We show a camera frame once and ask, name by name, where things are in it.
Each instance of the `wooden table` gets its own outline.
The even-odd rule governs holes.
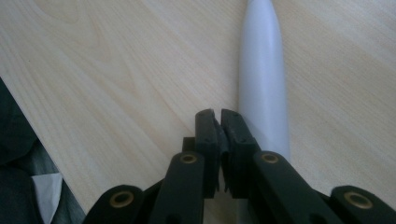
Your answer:
[[[314,188],[370,190],[396,208],[396,3],[274,1],[291,163]],[[196,112],[237,108],[246,1],[0,4],[0,76],[88,212],[119,184],[164,177]],[[206,223],[235,203],[205,202]]]

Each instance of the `white paper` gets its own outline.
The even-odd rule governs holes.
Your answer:
[[[62,175],[34,175],[35,196],[45,224],[50,224],[61,199]]]

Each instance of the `white tube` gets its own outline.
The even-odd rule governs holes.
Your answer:
[[[239,113],[262,150],[290,160],[282,40],[271,0],[249,0],[239,62]],[[247,200],[237,222],[251,223]]]

